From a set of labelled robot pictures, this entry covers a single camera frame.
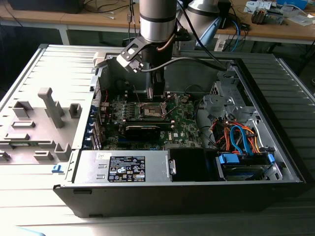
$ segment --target power supply label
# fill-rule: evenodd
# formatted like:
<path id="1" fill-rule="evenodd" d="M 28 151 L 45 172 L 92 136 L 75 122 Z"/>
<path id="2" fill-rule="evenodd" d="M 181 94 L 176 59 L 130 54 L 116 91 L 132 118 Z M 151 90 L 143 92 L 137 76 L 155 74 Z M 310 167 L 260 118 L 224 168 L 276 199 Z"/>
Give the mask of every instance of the power supply label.
<path id="1" fill-rule="evenodd" d="M 109 182 L 145 182 L 144 156 L 111 156 L 108 168 Z"/>

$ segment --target motherboard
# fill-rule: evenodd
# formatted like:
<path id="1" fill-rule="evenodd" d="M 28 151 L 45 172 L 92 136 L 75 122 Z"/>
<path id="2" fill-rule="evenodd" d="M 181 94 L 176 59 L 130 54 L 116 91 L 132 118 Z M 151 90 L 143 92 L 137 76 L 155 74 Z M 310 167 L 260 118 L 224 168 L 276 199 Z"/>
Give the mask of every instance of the motherboard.
<path id="1" fill-rule="evenodd" d="M 172 94 L 161 102 L 117 95 L 104 105 L 103 150 L 201 147 L 193 102 Z"/>

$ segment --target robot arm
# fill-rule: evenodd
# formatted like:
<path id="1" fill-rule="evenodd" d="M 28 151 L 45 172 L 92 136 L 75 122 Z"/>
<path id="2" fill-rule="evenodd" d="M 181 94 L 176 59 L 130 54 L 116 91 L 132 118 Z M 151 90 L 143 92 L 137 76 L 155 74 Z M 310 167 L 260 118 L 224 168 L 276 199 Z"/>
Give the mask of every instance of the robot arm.
<path id="1" fill-rule="evenodd" d="M 217 3 L 218 0 L 194 0 L 189 4 L 187 10 L 192 19 L 208 20 L 207 23 L 203 22 L 203 29 L 199 30 L 202 31 L 201 38 L 207 41 L 214 37 L 220 23 Z M 131 69 L 135 73 L 141 71 L 144 66 L 143 61 L 149 64 L 153 97 L 161 97 L 164 94 L 164 68 L 161 68 L 161 65 L 172 59 L 173 42 L 190 40 L 189 33 L 176 19 L 176 10 L 177 0 L 140 0 L 140 35 L 127 45 L 117 57 L 117 61 L 126 70 Z M 187 13 L 183 12 L 187 19 L 183 23 L 187 24 L 185 27 L 192 30 L 193 34 L 197 36 L 191 27 L 192 24 Z M 202 43 L 199 37 L 197 41 L 200 45 Z M 219 63 L 203 44 L 201 46 Z"/>

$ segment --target circuit board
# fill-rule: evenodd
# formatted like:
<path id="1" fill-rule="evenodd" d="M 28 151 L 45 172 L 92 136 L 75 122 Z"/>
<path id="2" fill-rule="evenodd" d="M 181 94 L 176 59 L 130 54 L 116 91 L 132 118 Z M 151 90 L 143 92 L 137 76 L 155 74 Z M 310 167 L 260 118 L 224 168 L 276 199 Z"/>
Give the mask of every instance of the circuit board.
<path id="1" fill-rule="evenodd" d="M 158 109 L 169 113 L 158 117 Z M 109 100 L 108 122 L 105 124 L 104 150 L 166 150 L 168 148 L 201 147 L 198 128 L 193 118 L 193 103 L 175 95 L 167 102 L 127 102 L 116 96 Z M 122 127 L 126 120 L 144 126 L 160 126 L 160 136 L 154 141 L 126 141 Z"/>

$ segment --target black box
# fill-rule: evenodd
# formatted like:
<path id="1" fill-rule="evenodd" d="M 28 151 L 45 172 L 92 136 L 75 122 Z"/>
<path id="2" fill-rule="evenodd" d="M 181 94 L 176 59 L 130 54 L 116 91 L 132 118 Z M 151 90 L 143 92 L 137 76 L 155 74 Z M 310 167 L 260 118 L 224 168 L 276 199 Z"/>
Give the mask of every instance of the black box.
<path id="1" fill-rule="evenodd" d="M 85 0 L 8 0 L 13 10 L 57 11 L 76 14 Z"/>
<path id="2" fill-rule="evenodd" d="M 231 2 L 229 0 L 219 0 L 218 2 L 218 8 L 220 10 L 220 16 L 222 18 L 222 21 L 219 25 L 219 29 L 225 29 L 228 27 L 228 12 L 231 7 Z"/>

